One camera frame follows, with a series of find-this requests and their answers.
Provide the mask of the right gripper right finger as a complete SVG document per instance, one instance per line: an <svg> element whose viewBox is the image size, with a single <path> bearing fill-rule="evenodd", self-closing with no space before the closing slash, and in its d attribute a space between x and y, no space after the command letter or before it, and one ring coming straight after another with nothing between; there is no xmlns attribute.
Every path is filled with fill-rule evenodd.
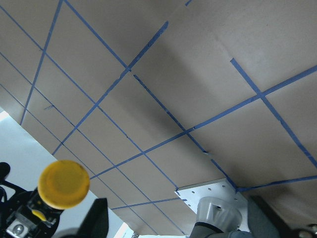
<svg viewBox="0 0 317 238"><path fill-rule="evenodd" d="M297 238L291 229L261 196L248 198L248 227L255 238Z"/></svg>

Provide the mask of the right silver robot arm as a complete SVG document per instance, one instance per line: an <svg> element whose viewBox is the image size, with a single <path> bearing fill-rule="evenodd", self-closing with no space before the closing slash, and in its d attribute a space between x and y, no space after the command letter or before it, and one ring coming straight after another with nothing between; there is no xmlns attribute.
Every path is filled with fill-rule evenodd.
<svg viewBox="0 0 317 238"><path fill-rule="evenodd" d="M197 208L192 238L304 238L313 233L292 228L260 196L251 196L247 205L249 231L240 231L242 215L229 203L203 197ZM81 224L77 238L105 238L108 234L107 199L96 199Z"/></svg>

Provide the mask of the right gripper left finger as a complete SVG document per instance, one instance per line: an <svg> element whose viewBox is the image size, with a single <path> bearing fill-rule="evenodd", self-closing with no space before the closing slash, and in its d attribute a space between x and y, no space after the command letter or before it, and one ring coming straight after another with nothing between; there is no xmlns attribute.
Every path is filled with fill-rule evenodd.
<svg viewBox="0 0 317 238"><path fill-rule="evenodd" d="M106 238L108 230L109 221L107 199L95 199L79 228L79 237Z"/></svg>

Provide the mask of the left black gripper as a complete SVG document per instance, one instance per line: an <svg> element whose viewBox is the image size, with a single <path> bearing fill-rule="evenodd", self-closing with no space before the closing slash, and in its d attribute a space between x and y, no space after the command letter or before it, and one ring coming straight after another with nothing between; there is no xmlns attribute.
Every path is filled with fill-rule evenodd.
<svg viewBox="0 0 317 238"><path fill-rule="evenodd" d="M0 236L2 238L51 238L61 210L47 205L38 190L27 191L6 181L10 165L0 164Z"/></svg>

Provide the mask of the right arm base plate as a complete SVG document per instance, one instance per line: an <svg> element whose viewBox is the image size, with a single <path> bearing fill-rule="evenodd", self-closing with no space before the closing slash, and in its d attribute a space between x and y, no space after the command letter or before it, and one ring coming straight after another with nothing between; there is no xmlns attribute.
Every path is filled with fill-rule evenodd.
<svg viewBox="0 0 317 238"><path fill-rule="evenodd" d="M196 214L196 221L222 232L248 232L247 199L225 178L178 188L175 193Z"/></svg>

